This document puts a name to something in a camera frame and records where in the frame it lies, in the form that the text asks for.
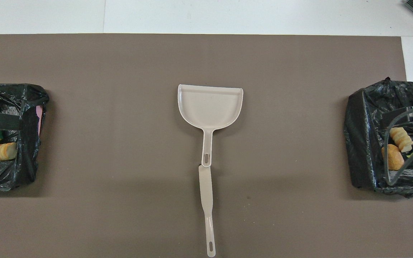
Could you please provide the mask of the orange striped croissant toy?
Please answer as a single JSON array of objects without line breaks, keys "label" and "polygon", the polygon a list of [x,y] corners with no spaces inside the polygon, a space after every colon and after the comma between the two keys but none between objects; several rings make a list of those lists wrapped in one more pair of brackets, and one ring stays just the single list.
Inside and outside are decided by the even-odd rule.
[{"label": "orange striped croissant toy", "polygon": [[393,127],[390,129],[390,137],[401,153],[409,152],[413,148],[413,141],[403,127]]}]

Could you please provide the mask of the brown bread roll toy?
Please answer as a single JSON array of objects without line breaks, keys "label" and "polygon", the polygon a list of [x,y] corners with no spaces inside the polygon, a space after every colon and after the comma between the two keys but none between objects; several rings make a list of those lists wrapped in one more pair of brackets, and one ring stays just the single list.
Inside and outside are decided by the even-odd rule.
[{"label": "brown bread roll toy", "polygon": [[388,155],[388,169],[390,171],[398,171],[405,163],[403,155],[400,149],[393,144],[387,145],[387,155]]}]

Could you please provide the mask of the beige plastic dustpan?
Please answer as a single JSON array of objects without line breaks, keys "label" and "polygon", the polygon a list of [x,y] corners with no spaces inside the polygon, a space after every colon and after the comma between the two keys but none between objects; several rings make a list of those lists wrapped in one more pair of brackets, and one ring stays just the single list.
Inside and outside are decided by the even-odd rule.
[{"label": "beige plastic dustpan", "polygon": [[201,165],[208,168],[213,159],[213,134],[239,117],[244,90],[235,87],[212,87],[180,84],[177,105],[182,118],[202,130]]}]

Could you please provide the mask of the beige brush with black bristles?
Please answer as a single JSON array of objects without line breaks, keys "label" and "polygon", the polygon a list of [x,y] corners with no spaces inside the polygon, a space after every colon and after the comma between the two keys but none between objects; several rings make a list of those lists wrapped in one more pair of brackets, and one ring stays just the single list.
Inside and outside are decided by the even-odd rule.
[{"label": "beige brush with black bristles", "polygon": [[205,240],[208,257],[216,256],[213,227],[213,182],[210,167],[199,165],[200,202],[205,217]]}]

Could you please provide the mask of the pink plastic bin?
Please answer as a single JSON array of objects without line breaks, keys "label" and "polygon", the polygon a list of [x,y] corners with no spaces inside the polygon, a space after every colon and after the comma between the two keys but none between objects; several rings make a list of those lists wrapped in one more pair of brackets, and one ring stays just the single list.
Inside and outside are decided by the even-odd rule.
[{"label": "pink plastic bin", "polygon": [[41,135],[41,129],[42,129],[42,123],[43,123],[43,116],[44,116],[44,108],[41,105],[36,106],[36,116],[38,117],[38,126],[37,126],[37,132],[38,132],[38,137]]}]

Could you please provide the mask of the black plastic bin bag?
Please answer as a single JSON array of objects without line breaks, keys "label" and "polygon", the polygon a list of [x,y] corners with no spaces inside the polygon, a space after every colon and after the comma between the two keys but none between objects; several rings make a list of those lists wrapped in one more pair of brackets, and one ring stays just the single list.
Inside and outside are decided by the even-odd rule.
[{"label": "black plastic bin bag", "polygon": [[0,113],[20,117],[20,130],[1,130],[3,139],[0,144],[16,142],[17,157],[0,161],[0,191],[8,191],[31,183],[36,178],[36,161],[41,138],[38,137],[36,106],[45,108],[49,101],[47,91],[39,85],[0,83]]},{"label": "black plastic bin bag", "polygon": [[403,127],[413,141],[413,82],[389,78],[349,96],[344,135],[351,183],[386,195],[413,197],[413,152],[401,153],[405,160],[398,171],[388,169],[387,145],[393,144],[390,129]]}]

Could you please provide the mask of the brown table mat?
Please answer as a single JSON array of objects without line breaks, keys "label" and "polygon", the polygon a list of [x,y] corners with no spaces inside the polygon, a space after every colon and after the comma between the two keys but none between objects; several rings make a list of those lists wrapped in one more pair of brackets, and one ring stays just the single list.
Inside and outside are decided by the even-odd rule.
[{"label": "brown table mat", "polygon": [[387,77],[398,37],[0,35],[0,83],[50,96],[0,258],[208,258],[179,84],[244,90],[214,133],[215,258],[413,257],[413,198],[353,187],[346,155],[348,96]]}]

